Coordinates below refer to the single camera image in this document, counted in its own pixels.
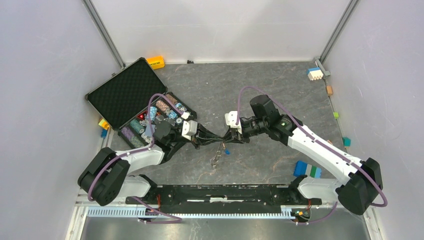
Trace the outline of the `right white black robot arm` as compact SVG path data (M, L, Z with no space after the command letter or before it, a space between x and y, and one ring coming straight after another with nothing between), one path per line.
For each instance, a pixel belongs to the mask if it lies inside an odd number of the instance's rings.
M246 143L252 136L266 134L308 156L333 175L333 178L297 177L288 191L293 203L329 200L356 215L376 206L374 200L383 195L383 179L381 166L375 159L363 160L333 146L294 116L281 114L266 94L254 97L250 106L254 113L251 118L241 118L236 110L224 115L227 138Z

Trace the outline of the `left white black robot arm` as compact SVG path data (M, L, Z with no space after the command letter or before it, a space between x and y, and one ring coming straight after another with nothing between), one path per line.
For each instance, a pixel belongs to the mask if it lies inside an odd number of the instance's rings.
M106 206L116 198L137 196L151 204L157 190L144 177L136 176L136 171L169 161L187 143L198 149L223 140L194 120L184 120L180 125L162 121L148 128L153 131L150 145L124 151L104 147L81 173L77 184L90 202Z

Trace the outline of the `large metal keyring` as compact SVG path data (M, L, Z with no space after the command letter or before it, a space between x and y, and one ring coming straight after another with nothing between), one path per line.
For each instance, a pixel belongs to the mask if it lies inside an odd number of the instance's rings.
M218 162L222 156L222 154L225 154L226 146L224 142L221 142L215 155L210 159L210 165L213 169L217 168Z

